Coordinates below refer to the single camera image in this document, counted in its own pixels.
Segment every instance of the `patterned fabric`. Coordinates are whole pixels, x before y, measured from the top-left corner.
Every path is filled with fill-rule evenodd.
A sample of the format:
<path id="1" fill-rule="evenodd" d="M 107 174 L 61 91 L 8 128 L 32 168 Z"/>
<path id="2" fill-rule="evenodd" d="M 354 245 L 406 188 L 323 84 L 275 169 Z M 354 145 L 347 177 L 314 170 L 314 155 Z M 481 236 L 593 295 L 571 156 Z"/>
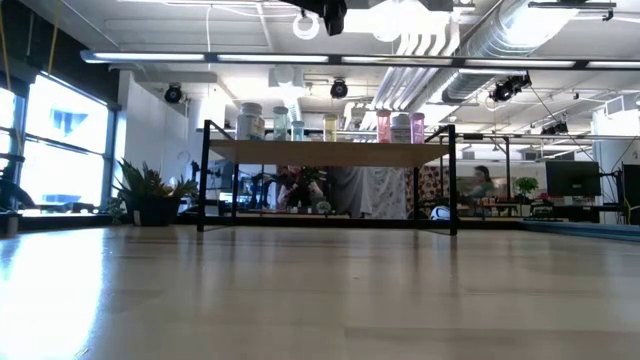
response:
<path id="1" fill-rule="evenodd" d="M 444 171 L 444 197 L 449 196 L 449 167 L 443 167 Z M 405 175 L 406 211 L 413 210 L 413 169 L 406 169 Z M 440 167 L 423 166 L 420 168 L 418 178 L 418 192 L 420 200 L 433 200 L 440 193 Z"/>
<path id="2" fill-rule="evenodd" d="M 371 219 L 406 219 L 405 169 L 367 168 L 371 187 Z"/>

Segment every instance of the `potted plant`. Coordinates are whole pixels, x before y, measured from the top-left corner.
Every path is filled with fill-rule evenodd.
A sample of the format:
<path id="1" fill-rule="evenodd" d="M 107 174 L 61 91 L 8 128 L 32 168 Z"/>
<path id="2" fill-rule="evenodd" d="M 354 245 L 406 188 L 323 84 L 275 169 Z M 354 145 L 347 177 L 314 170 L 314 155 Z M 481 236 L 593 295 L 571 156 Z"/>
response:
<path id="1" fill-rule="evenodd" d="M 521 177 L 515 182 L 516 188 L 522 195 L 522 200 L 528 199 L 528 195 L 538 189 L 538 180 L 532 177 Z"/>
<path id="2" fill-rule="evenodd" d="M 114 186 L 119 191 L 117 199 L 124 202 L 135 225 L 168 226 L 176 218 L 180 200 L 197 194 L 193 180 L 185 181 L 181 176 L 175 186 L 169 186 L 162 181 L 160 172 L 149 169 L 146 163 L 142 171 L 126 160 L 118 163 L 126 186 L 119 181 L 120 187 Z"/>
<path id="3" fill-rule="evenodd" d="M 531 200 L 528 195 L 538 189 L 538 180 L 532 177 L 521 177 L 515 182 L 516 189 L 520 192 L 516 199 L 520 204 L 520 215 L 528 217 L 531 214 Z"/>

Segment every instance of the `pink bottle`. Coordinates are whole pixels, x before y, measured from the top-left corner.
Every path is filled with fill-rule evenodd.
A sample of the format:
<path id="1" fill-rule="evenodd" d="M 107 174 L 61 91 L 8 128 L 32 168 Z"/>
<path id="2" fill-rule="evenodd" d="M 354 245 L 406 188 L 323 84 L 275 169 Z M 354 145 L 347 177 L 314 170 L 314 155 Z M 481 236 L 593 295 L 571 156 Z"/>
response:
<path id="1" fill-rule="evenodd" d="M 423 113 L 411 114 L 411 143 L 412 144 L 424 143 L 424 114 Z"/>
<path id="2" fill-rule="evenodd" d="M 378 143 L 391 143 L 391 111 L 378 110 Z"/>

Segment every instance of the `plastic container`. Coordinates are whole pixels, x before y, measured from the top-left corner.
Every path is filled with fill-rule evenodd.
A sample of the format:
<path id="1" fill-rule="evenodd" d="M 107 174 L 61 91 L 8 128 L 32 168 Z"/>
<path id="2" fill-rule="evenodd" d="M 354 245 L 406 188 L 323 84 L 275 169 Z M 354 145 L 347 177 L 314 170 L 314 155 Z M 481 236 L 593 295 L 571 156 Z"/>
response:
<path id="1" fill-rule="evenodd" d="M 409 119 L 409 115 L 400 114 L 391 119 L 391 142 L 411 144 L 411 119 Z"/>
<path id="2" fill-rule="evenodd" d="M 264 140 L 264 119 L 260 104 L 242 104 L 236 123 L 236 140 Z"/>
<path id="3" fill-rule="evenodd" d="M 324 116 L 324 141 L 338 141 L 338 117 L 333 114 Z"/>
<path id="4" fill-rule="evenodd" d="M 291 122 L 291 140 L 304 141 L 304 121 Z"/>
<path id="5" fill-rule="evenodd" d="M 273 108 L 273 140 L 286 141 L 289 129 L 289 109 L 284 106 Z"/>
<path id="6" fill-rule="evenodd" d="M 391 111 L 378 110 L 378 143 L 388 144 L 391 142 Z"/>
<path id="7" fill-rule="evenodd" d="M 424 114 L 411 114 L 411 143 L 424 144 Z"/>

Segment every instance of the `cable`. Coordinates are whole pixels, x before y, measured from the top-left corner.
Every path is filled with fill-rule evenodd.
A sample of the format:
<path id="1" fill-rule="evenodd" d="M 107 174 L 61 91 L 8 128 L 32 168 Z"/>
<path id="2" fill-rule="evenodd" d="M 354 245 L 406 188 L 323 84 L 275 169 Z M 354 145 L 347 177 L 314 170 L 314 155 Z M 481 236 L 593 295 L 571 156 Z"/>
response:
<path id="1" fill-rule="evenodd" d="M 53 39 L 51 39 L 51 52 L 49 52 L 49 70 L 47 73 L 51 75 L 51 71 L 53 70 L 53 56 L 56 51 L 56 41 L 58 40 L 58 22 L 60 21 L 60 5 L 62 4 L 61 0 L 57 1 L 56 4 L 56 18 L 53 26 Z"/>
<path id="2" fill-rule="evenodd" d="M 4 15 L 0 6 L 0 37 L 2 38 L 2 58 L 4 60 L 5 75 L 7 76 L 7 90 L 11 91 L 11 76 L 9 75 L 9 56 L 7 55 L 7 40 L 4 36 Z"/>
<path id="3" fill-rule="evenodd" d="M 211 52 L 211 34 L 209 33 L 209 13 L 213 6 L 207 8 L 207 15 L 205 16 L 205 28 L 207 29 L 207 52 Z M 211 70 L 211 63 L 207 64 L 207 69 Z"/>
<path id="4" fill-rule="evenodd" d="M 547 104 L 544 103 L 544 101 L 542 100 L 542 98 L 540 97 L 540 95 L 538 95 L 538 92 L 536 92 L 536 90 L 533 88 L 533 86 L 529 86 L 529 88 L 531 89 L 531 91 L 533 91 L 533 93 L 536 95 L 536 97 L 538 98 L 538 100 L 540 101 L 540 104 L 545 108 L 545 110 L 547 110 L 547 112 L 549 113 L 549 115 L 551 116 L 551 118 L 555 121 L 558 121 L 558 119 L 556 118 L 556 116 L 553 114 L 553 112 L 549 109 L 549 107 L 547 106 Z M 602 168 L 602 166 L 600 166 L 600 163 L 597 162 L 591 155 L 589 155 L 589 153 L 586 152 L 586 150 L 582 147 L 582 145 L 580 145 L 576 139 L 571 136 L 568 132 L 567 132 L 567 136 L 569 136 L 569 139 L 571 139 L 571 141 L 573 141 L 578 148 L 580 148 L 580 151 L 582 151 L 583 154 L 587 155 L 587 157 L 589 157 L 589 159 L 591 159 L 591 161 L 593 161 L 594 163 L 598 164 L 598 167 L 600 168 L 600 171 L 602 171 L 602 173 L 606 173 L 606 171 L 604 171 L 604 169 Z M 611 179 L 609 179 L 608 176 L 605 176 L 605 178 L 607 179 L 607 183 L 609 183 L 609 190 L 611 191 L 611 194 L 614 194 L 615 192 L 613 191 L 613 185 L 611 185 Z"/>
<path id="5" fill-rule="evenodd" d="M 171 4 L 168 2 L 164 3 L 165 5 L 168 6 L 180 6 L 180 7 L 189 7 L 189 6 L 205 6 L 205 5 L 200 5 L 200 4 Z M 242 15 L 242 16 L 248 16 L 248 17 L 264 17 L 264 18 L 287 18 L 287 17 L 296 17 L 298 16 L 298 14 L 272 14 L 272 15 L 260 15 L 260 14 L 251 14 L 251 13 L 246 13 L 246 12 L 242 12 L 230 7 L 226 7 L 226 6 L 221 6 L 221 5 L 206 5 L 206 6 L 210 6 L 214 9 L 219 9 L 219 10 L 224 10 L 224 11 L 228 11 L 228 12 L 232 12 L 234 14 L 237 15 Z"/>

